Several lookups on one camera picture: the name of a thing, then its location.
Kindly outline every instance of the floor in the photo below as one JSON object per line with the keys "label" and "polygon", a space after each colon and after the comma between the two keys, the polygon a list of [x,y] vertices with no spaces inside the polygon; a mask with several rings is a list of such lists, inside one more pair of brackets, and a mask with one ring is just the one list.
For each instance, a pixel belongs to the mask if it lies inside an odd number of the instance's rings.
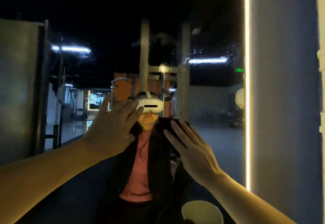
{"label": "floor", "polygon": [[[62,145],[76,140],[87,130],[91,121],[72,121],[62,128]],[[192,122],[202,138],[211,146],[218,164],[234,180],[244,183],[244,135],[241,129],[231,129],[211,124]],[[51,149],[51,140],[46,147]],[[104,160],[72,178],[46,197],[18,224],[90,224],[106,187],[106,180],[114,166],[115,157]],[[193,182],[187,201],[205,200],[221,209],[225,224],[234,223],[213,196]]]}

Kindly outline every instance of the red shirt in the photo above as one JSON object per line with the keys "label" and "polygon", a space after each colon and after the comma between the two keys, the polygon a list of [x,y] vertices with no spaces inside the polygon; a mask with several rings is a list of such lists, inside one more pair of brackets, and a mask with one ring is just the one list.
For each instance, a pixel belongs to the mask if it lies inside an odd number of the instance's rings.
{"label": "red shirt", "polygon": [[152,200],[148,186],[148,152],[151,131],[143,131],[139,135],[136,158],[129,181],[120,198],[129,202],[144,202]]}

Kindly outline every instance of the forearm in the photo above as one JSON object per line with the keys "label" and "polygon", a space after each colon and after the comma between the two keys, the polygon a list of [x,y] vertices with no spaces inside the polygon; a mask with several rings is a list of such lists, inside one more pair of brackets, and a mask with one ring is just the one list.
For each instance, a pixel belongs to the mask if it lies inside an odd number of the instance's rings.
{"label": "forearm", "polygon": [[225,173],[207,187],[237,224],[294,224],[277,209],[248,192]]}
{"label": "forearm", "polygon": [[65,182],[98,163],[81,140],[0,168],[0,224],[19,220]]}

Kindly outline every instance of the pink cup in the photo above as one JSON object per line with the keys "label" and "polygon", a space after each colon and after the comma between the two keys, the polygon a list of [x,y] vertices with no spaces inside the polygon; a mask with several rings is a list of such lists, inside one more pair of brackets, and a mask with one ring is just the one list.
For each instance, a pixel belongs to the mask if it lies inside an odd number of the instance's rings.
{"label": "pink cup", "polygon": [[172,171],[173,181],[175,179],[175,173],[176,173],[177,163],[174,161],[170,161],[170,169]]}

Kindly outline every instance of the person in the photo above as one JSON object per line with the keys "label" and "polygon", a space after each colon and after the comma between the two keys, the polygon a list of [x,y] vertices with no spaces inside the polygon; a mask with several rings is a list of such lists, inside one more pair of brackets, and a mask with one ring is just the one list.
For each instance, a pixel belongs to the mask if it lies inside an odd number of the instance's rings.
{"label": "person", "polygon": [[[14,224],[69,179],[123,152],[132,143],[135,138],[129,131],[144,108],[135,110],[137,100],[123,101],[107,112],[109,99],[109,95],[106,96],[82,139],[0,168],[0,224]],[[168,131],[164,133],[180,153],[185,170],[213,194],[237,224],[294,224],[290,218],[223,172],[211,148],[193,127],[188,128],[182,121],[180,126],[171,122],[171,127],[180,140]]]}
{"label": "person", "polygon": [[98,206],[94,223],[181,224],[181,202],[191,178],[180,160],[171,172],[173,146],[166,140],[159,117],[164,103],[153,92],[136,97],[144,111],[131,128],[134,142],[119,155]]}

